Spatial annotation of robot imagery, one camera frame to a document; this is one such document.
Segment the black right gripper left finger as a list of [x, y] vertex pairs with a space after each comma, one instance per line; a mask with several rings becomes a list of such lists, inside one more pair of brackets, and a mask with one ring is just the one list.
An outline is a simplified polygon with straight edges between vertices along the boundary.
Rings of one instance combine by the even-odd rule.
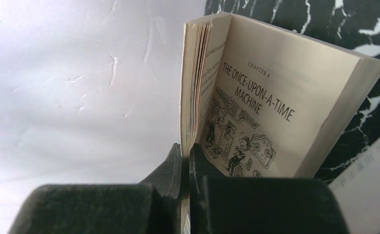
[[11, 234], [180, 234], [180, 146], [137, 184], [45, 184], [23, 202]]

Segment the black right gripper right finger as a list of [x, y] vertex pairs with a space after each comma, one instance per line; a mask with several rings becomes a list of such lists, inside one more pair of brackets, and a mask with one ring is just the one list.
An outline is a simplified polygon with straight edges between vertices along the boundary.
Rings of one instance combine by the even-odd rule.
[[227, 177], [194, 145], [190, 156], [193, 234], [347, 234], [328, 186], [316, 179]]

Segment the orange book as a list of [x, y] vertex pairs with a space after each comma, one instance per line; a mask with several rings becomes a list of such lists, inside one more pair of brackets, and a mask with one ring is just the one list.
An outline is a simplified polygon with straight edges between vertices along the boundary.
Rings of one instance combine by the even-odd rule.
[[306, 178], [380, 77], [380, 59], [232, 13], [184, 25], [181, 154], [227, 177]]

